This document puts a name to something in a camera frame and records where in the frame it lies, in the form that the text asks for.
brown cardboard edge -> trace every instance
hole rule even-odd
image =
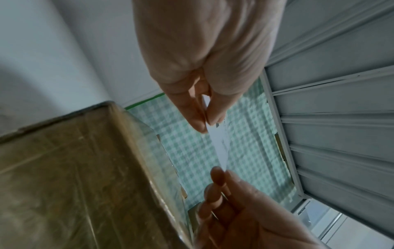
[[[99,104],[92,105],[92,106],[89,106],[87,108],[75,111],[75,112],[68,113],[66,115],[62,115],[62,116],[55,117],[55,118],[52,118],[52,119],[47,119],[47,120],[44,120],[42,122],[38,122],[38,123],[29,125],[29,126],[25,126],[25,127],[19,128],[16,131],[13,131],[11,133],[7,133],[5,135],[0,136],[0,144],[6,143],[6,142],[8,142],[8,141],[10,141],[12,139],[21,137],[21,136],[23,136],[25,134],[34,132],[34,131],[42,129],[44,127],[48,127],[48,126],[54,125],[56,123],[60,123],[60,122],[62,122],[64,120],[72,119],[72,118],[74,118],[76,116],[83,115],[84,113],[86,113],[88,111],[99,109],[99,108],[103,108],[103,107],[108,107],[110,105],[116,105],[116,104],[115,104],[114,101],[105,101],[105,102],[101,102]]]

box wrapped in plastic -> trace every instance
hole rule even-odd
[[[0,138],[0,248],[191,248],[156,134],[112,102]]]

clear packing tape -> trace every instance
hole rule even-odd
[[[112,102],[0,138],[0,248],[192,248],[156,134]]]

gray door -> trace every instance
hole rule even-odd
[[[394,238],[394,0],[293,0],[261,75],[294,183]]]

fingernail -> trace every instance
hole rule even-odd
[[[231,171],[229,169],[227,170],[227,172],[230,174],[231,178],[234,181],[236,181],[236,182],[240,182],[241,181],[241,178],[239,178],[239,176],[235,172],[233,172],[233,171]]]

